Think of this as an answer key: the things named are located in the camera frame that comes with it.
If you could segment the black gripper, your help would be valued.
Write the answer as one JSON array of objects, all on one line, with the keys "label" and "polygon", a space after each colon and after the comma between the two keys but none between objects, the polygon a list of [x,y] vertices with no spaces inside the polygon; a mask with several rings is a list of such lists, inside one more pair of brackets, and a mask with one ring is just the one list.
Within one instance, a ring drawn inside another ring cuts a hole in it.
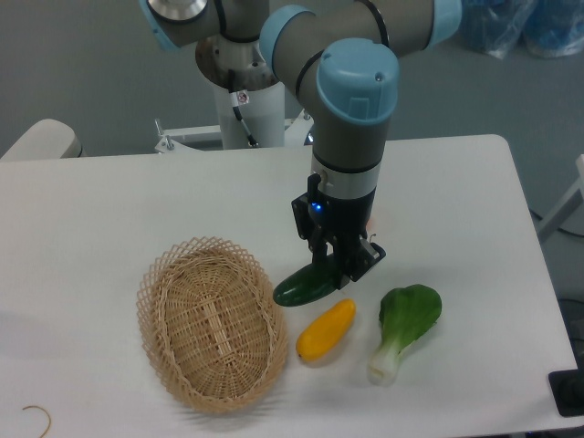
[{"label": "black gripper", "polygon": [[338,269],[336,289],[344,288],[350,278],[350,256],[357,253],[366,237],[375,189],[365,196],[339,199],[322,192],[321,177],[308,177],[308,189],[295,199],[292,211],[298,235],[308,242],[312,253],[311,265],[318,270],[328,266],[328,244]]}]

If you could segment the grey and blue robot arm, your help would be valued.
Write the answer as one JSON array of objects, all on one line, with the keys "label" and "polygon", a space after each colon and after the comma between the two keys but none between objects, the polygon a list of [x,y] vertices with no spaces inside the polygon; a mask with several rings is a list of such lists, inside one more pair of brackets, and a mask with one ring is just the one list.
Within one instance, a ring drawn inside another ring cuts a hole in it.
[{"label": "grey and blue robot arm", "polygon": [[308,270],[340,289],[377,265],[384,250],[367,239],[400,57],[451,37],[458,1],[356,1],[318,16],[300,5],[271,11],[266,1],[143,1],[165,49],[219,36],[258,44],[276,80],[314,121],[307,191],[292,208],[308,242]]}]

